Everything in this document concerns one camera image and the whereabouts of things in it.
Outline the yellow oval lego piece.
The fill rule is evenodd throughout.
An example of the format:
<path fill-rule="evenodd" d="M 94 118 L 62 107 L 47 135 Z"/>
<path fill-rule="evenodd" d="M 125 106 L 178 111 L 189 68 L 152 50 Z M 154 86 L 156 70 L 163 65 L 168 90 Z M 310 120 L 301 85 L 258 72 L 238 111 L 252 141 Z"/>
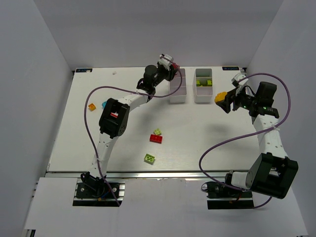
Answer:
<path fill-rule="evenodd" d="M 225 100 L 225 97 L 227 95 L 227 92 L 220 92 L 215 96 L 214 102 L 219 103 L 223 102 Z"/>

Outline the red 2x3 lego brick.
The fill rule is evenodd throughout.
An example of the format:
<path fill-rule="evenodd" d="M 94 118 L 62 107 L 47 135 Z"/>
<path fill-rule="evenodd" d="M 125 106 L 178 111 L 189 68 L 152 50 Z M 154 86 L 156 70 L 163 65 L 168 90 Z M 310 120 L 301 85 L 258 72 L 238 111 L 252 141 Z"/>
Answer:
<path fill-rule="evenodd" d="M 149 141 L 161 144 L 162 143 L 162 139 L 163 139 L 163 137 L 160 136 L 160 135 L 151 134 Z"/>

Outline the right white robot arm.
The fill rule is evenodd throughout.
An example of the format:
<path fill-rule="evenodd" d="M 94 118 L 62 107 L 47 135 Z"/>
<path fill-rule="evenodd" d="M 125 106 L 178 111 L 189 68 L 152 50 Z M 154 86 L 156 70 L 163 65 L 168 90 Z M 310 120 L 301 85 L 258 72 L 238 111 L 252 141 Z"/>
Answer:
<path fill-rule="evenodd" d="M 276 125 L 278 110 L 273 108 L 275 84 L 260 82 L 255 95 L 246 93 L 247 81 L 232 84 L 235 88 L 216 95 L 215 103 L 226 113 L 243 108 L 249 111 L 258 132 L 260 154 L 247 172 L 232 172 L 228 184 L 244 190 L 283 199 L 298 171 L 298 163 L 290 160 L 283 148 Z"/>

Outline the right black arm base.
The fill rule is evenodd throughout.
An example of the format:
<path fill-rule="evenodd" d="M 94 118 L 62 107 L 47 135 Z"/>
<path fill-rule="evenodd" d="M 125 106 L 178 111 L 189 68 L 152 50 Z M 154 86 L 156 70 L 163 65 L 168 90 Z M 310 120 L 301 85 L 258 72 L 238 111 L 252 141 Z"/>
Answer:
<path fill-rule="evenodd" d="M 239 191 L 228 188 L 215 181 L 206 182 L 201 190 L 207 193 L 207 208 L 209 210 L 253 209 L 251 191 Z"/>

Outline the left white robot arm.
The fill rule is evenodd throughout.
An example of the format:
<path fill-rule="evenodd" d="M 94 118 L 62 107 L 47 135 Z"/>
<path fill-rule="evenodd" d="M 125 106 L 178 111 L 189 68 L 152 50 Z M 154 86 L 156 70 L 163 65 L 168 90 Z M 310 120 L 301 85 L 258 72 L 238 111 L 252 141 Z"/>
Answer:
<path fill-rule="evenodd" d="M 177 92 L 177 90 L 180 89 L 180 85 L 175 91 L 167 95 L 157 96 L 156 86 L 163 80 L 172 81 L 178 72 L 180 72 L 180 69 L 175 63 L 171 62 L 164 65 L 158 62 L 156 66 L 148 65 L 145 67 L 143 77 L 137 82 L 136 91 L 114 86 L 100 86 L 89 93 L 85 102 L 85 109 L 87 108 L 91 95 L 99 89 L 109 88 L 128 93 L 127 96 L 120 99 L 109 98 L 107 100 L 98 122 L 100 132 L 98 145 L 95 144 L 89 131 L 86 116 L 87 112 L 84 112 L 84 125 L 95 152 L 92 167 L 89 169 L 91 175 L 101 180 L 106 179 L 107 166 L 112 150 L 118 138 L 124 134 L 127 128 L 129 113 L 137 107 L 148 103 L 152 98 L 164 98 Z"/>

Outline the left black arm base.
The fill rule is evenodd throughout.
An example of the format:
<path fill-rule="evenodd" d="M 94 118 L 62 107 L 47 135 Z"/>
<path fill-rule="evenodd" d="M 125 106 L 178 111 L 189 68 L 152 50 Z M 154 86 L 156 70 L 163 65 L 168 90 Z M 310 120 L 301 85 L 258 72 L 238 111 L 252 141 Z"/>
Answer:
<path fill-rule="evenodd" d="M 80 175 L 76 185 L 73 206 L 81 207 L 119 207 L 122 203 L 123 184 L 105 183 L 102 178 L 94 177 L 89 172 Z"/>

